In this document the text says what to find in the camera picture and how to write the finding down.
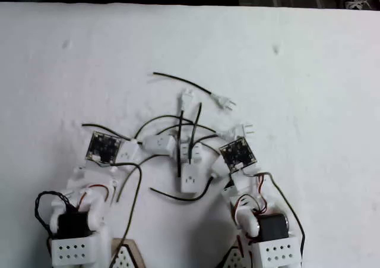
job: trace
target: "cable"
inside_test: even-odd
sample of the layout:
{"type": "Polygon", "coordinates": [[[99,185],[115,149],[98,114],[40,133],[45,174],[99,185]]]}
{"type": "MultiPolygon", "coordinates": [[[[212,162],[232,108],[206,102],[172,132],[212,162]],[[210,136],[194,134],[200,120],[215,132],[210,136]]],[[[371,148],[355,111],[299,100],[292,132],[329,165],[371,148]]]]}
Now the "cable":
{"type": "Polygon", "coordinates": [[[69,199],[65,195],[63,195],[62,193],[60,193],[60,192],[56,192],[56,191],[43,191],[43,192],[41,192],[41,193],[38,194],[38,196],[36,198],[36,201],[35,201],[35,205],[34,205],[34,216],[41,223],[41,225],[45,228],[45,230],[49,234],[49,237],[53,238],[53,232],[51,231],[50,226],[46,222],[43,221],[43,219],[40,217],[40,213],[38,211],[38,208],[40,206],[40,199],[44,195],[53,195],[53,196],[59,197],[64,202],[64,204],[66,205],[66,212],[68,212],[68,213],[70,213],[70,212],[77,212],[78,210],[77,210],[76,207],[74,207],[70,203],[69,199]]]}
{"type": "MultiPolygon", "coordinates": [[[[182,124],[182,126],[185,126],[185,125],[194,125],[194,123],[191,122],[191,123],[188,123],[188,124],[182,124]]],[[[176,128],[176,127],[178,127],[178,124],[171,125],[171,126],[169,126],[169,127],[167,127],[167,128],[164,128],[163,130],[157,132],[156,135],[160,135],[161,133],[163,133],[163,132],[165,132],[165,131],[167,131],[167,130],[171,130],[172,128],[176,128]]],[[[205,127],[204,125],[201,125],[201,124],[198,124],[198,127],[204,128],[205,130],[210,130],[212,133],[215,133],[215,132],[216,132],[216,131],[213,130],[212,128],[205,127]]]]}
{"type": "Polygon", "coordinates": [[[297,224],[298,224],[299,229],[301,230],[301,234],[302,234],[302,240],[301,240],[300,250],[301,250],[301,256],[303,256],[303,247],[305,246],[305,238],[306,238],[305,237],[305,231],[303,230],[303,227],[302,227],[301,221],[298,218],[298,215],[296,214],[296,212],[293,209],[292,205],[290,205],[289,201],[286,199],[286,197],[285,197],[284,193],[282,192],[282,190],[280,189],[280,187],[274,181],[272,174],[269,173],[269,172],[261,172],[261,173],[257,173],[257,174],[250,175],[250,176],[255,177],[255,176],[264,176],[264,175],[269,176],[269,178],[271,179],[271,182],[272,182],[273,186],[275,186],[275,188],[277,189],[277,191],[280,193],[280,195],[284,199],[284,201],[287,204],[287,206],[289,207],[289,209],[292,211],[292,214],[293,214],[294,218],[297,221],[297,224]]]}
{"type": "Polygon", "coordinates": [[[195,132],[197,130],[198,121],[200,120],[201,111],[202,111],[202,103],[199,103],[198,113],[197,113],[197,117],[195,118],[194,126],[192,127],[191,138],[190,138],[190,143],[189,143],[189,152],[188,152],[189,164],[191,163],[192,148],[194,146],[194,137],[195,137],[195,132]]]}
{"type": "Polygon", "coordinates": [[[104,198],[104,202],[107,201],[108,196],[109,196],[109,190],[108,190],[108,187],[107,187],[107,186],[104,186],[104,185],[102,185],[102,184],[94,184],[94,185],[91,185],[91,186],[88,186],[88,187],[89,187],[89,188],[101,187],[101,188],[106,189],[106,190],[107,190],[107,195],[106,195],[106,197],[104,198]]]}
{"type": "Polygon", "coordinates": [[[120,133],[117,133],[116,131],[111,130],[111,129],[108,128],[108,127],[104,127],[104,126],[102,126],[102,125],[100,125],[100,124],[82,124],[82,126],[83,126],[83,127],[99,127],[99,128],[101,128],[101,129],[103,129],[103,130],[108,131],[109,133],[112,133],[113,135],[116,135],[117,137],[120,137],[120,138],[122,138],[122,139],[125,139],[126,141],[131,141],[131,139],[130,139],[129,137],[124,136],[124,135],[122,135],[122,134],[120,134],[120,133]]]}
{"type": "MultiPolygon", "coordinates": [[[[152,155],[152,156],[149,156],[148,158],[145,158],[143,161],[141,161],[138,165],[141,166],[143,163],[145,163],[146,161],[152,159],[152,158],[155,158],[155,157],[160,157],[160,156],[169,156],[169,155],[160,155],[160,154],[156,154],[156,155],[152,155]]],[[[118,197],[116,198],[116,202],[118,203],[119,200],[120,200],[120,197],[121,197],[121,194],[123,192],[123,189],[124,189],[124,186],[126,184],[126,182],[128,181],[129,177],[132,175],[132,173],[137,169],[137,167],[135,167],[131,173],[128,174],[128,176],[125,178],[123,184],[121,185],[120,187],[120,191],[119,191],[119,194],[118,194],[118,197]]]]}
{"type": "Polygon", "coordinates": [[[198,197],[195,197],[195,198],[180,198],[180,197],[171,196],[169,194],[163,193],[163,192],[161,192],[159,190],[156,190],[154,188],[149,188],[149,189],[151,189],[152,191],[154,191],[156,193],[164,195],[166,197],[173,198],[173,199],[175,199],[177,201],[198,201],[198,200],[200,200],[206,194],[206,192],[207,192],[207,190],[208,190],[208,188],[209,188],[209,186],[210,186],[210,184],[211,184],[211,182],[212,182],[213,179],[214,179],[213,177],[210,177],[210,179],[208,179],[208,181],[206,183],[206,186],[205,186],[202,194],[200,194],[198,197]]]}
{"type": "Polygon", "coordinates": [[[178,80],[178,81],[182,81],[182,82],[185,82],[185,83],[188,83],[190,85],[193,85],[194,87],[197,87],[198,89],[204,91],[206,94],[211,94],[211,92],[203,87],[201,87],[200,85],[198,84],[195,84],[194,82],[192,81],[189,81],[189,80],[186,80],[186,79],[183,79],[183,78],[179,78],[179,77],[176,77],[176,76],[172,76],[172,75],[168,75],[168,74],[164,74],[164,73],[159,73],[159,72],[153,72],[154,75],[160,75],[160,76],[164,76],[164,77],[168,77],[168,78],[172,78],[172,79],[175,79],[175,80],[178,80]]]}
{"type": "Polygon", "coordinates": [[[218,150],[216,150],[215,148],[213,148],[213,147],[211,147],[210,145],[208,145],[208,144],[205,144],[205,143],[203,143],[203,142],[200,142],[203,146],[205,146],[205,147],[207,147],[207,148],[209,148],[209,149],[211,149],[213,152],[215,152],[216,153],[216,155],[220,155],[220,153],[219,153],[219,151],[218,150]]]}
{"type": "Polygon", "coordinates": [[[137,200],[137,195],[138,195],[138,191],[140,190],[140,185],[141,185],[141,180],[143,178],[143,172],[141,170],[141,167],[136,164],[136,163],[129,163],[129,162],[123,162],[123,163],[114,163],[112,164],[112,166],[124,166],[124,165],[132,165],[132,166],[135,166],[139,173],[140,173],[140,177],[138,179],[138,184],[137,184],[137,188],[136,188],[136,192],[135,192],[135,197],[133,199],[133,203],[132,203],[132,207],[131,207],[131,212],[129,214],[129,220],[128,220],[128,224],[126,226],[126,229],[125,229],[125,232],[123,234],[123,237],[121,238],[120,240],[120,243],[115,251],[115,255],[113,256],[113,259],[109,265],[109,268],[112,268],[112,263],[115,261],[115,259],[117,258],[118,254],[119,254],[119,250],[121,248],[121,246],[123,245],[124,243],[124,240],[126,238],[126,235],[128,234],[128,231],[129,231],[129,227],[131,226],[131,223],[132,223],[132,217],[133,217],[133,212],[134,212],[134,209],[135,209],[135,205],[136,205],[136,200],[137,200]]]}
{"type": "Polygon", "coordinates": [[[200,139],[196,140],[192,146],[194,147],[194,145],[196,145],[198,142],[201,142],[201,141],[206,140],[206,139],[214,138],[214,137],[218,137],[218,135],[212,134],[212,135],[203,136],[200,139]]]}
{"type": "Polygon", "coordinates": [[[182,131],[183,111],[179,115],[178,133],[177,133],[177,177],[181,177],[181,131],[182,131]]]}

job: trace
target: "connector plug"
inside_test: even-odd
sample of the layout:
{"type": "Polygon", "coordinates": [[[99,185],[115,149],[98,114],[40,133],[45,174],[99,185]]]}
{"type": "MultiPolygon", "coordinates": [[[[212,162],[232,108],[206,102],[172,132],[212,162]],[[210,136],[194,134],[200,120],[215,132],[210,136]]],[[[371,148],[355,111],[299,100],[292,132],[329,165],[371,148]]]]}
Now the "connector plug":
{"type": "Polygon", "coordinates": [[[217,94],[211,93],[210,95],[216,103],[221,107],[222,109],[229,109],[230,111],[233,110],[233,108],[236,106],[234,102],[232,102],[228,97],[219,96],[217,94]]]}
{"type": "Polygon", "coordinates": [[[227,131],[216,132],[216,134],[226,141],[233,141],[239,137],[247,138],[247,134],[255,133],[251,130],[252,127],[252,124],[237,124],[227,131]]]}
{"type": "Polygon", "coordinates": [[[186,111],[190,107],[194,97],[195,95],[192,90],[185,89],[180,96],[180,109],[182,111],[186,111]]]}
{"type": "Polygon", "coordinates": [[[145,151],[152,154],[172,155],[176,146],[176,140],[171,135],[151,135],[142,141],[145,151]]]}

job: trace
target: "component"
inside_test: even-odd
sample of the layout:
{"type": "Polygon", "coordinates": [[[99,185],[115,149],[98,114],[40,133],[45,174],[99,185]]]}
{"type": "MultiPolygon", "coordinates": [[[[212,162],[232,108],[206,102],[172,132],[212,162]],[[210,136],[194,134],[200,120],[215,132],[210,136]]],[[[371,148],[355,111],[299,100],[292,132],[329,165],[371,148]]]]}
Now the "component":
{"type": "Polygon", "coordinates": [[[94,131],[85,158],[100,163],[115,163],[121,144],[120,138],[94,131]]]}
{"type": "Polygon", "coordinates": [[[244,137],[220,147],[219,150],[231,173],[257,162],[244,137]]]}

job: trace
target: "white plastic connector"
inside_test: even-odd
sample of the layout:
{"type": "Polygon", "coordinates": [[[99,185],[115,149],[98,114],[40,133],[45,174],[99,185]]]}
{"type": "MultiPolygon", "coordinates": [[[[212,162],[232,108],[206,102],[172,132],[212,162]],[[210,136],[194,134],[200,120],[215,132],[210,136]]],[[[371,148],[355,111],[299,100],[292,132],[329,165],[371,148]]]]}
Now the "white plastic connector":
{"type": "Polygon", "coordinates": [[[296,237],[252,244],[255,268],[274,268],[299,264],[302,261],[296,237]]]}
{"type": "Polygon", "coordinates": [[[172,155],[176,140],[172,135],[151,135],[142,141],[142,146],[152,154],[172,155]]]}
{"type": "Polygon", "coordinates": [[[217,94],[211,93],[211,97],[217,102],[219,107],[222,109],[229,109],[230,111],[236,106],[228,97],[219,96],[217,94]]]}
{"type": "Polygon", "coordinates": [[[186,111],[194,99],[194,92],[190,89],[185,89],[180,96],[180,109],[186,111]]]}
{"type": "Polygon", "coordinates": [[[198,189],[198,166],[193,163],[184,163],[180,176],[180,191],[182,193],[197,193],[198,189]]]}
{"type": "Polygon", "coordinates": [[[239,137],[247,138],[247,134],[252,134],[252,124],[237,124],[227,131],[216,132],[216,134],[226,141],[233,141],[239,137]]]}
{"type": "Polygon", "coordinates": [[[241,206],[236,211],[236,224],[247,232],[250,237],[259,235],[260,226],[257,218],[252,214],[251,206],[241,206]]]}
{"type": "MultiPolygon", "coordinates": [[[[192,163],[200,163],[202,161],[203,156],[203,146],[201,143],[197,143],[192,148],[191,152],[191,162],[192,163]]],[[[181,143],[180,145],[180,161],[188,162],[189,161],[189,143],[181,143]]]]}
{"type": "Polygon", "coordinates": [[[119,159],[122,159],[123,162],[133,162],[139,148],[136,139],[124,142],[119,149],[119,159]]]}
{"type": "Polygon", "coordinates": [[[212,164],[211,170],[211,176],[214,178],[224,178],[230,173],[230,169],[225,163],[222,155],[220,155],[218,159],[216,159],[216,161],[212,164]]]}

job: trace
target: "red wire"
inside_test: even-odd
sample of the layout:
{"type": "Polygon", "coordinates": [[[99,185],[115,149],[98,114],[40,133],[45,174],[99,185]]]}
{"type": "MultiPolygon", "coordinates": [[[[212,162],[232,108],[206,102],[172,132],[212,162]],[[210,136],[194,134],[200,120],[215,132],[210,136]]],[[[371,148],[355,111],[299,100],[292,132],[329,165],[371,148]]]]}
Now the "red wire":
{"type": "Polygon", "coordinates": [[[89,187],[89,188],[93,188],[93,187],[102,187],[102,188],[106,189],[106,190],[107,190],[107,195],[106,195],[106,198],[104,199],[104,201],[107,201],[108,196],[109,196],[109,190],[108,190],[107,186],[104,186],[104,185],[102,185],[102,184],[94,184],[94,185],[91,185],[91,186],[88,186],[88,187],[89,187]]]}

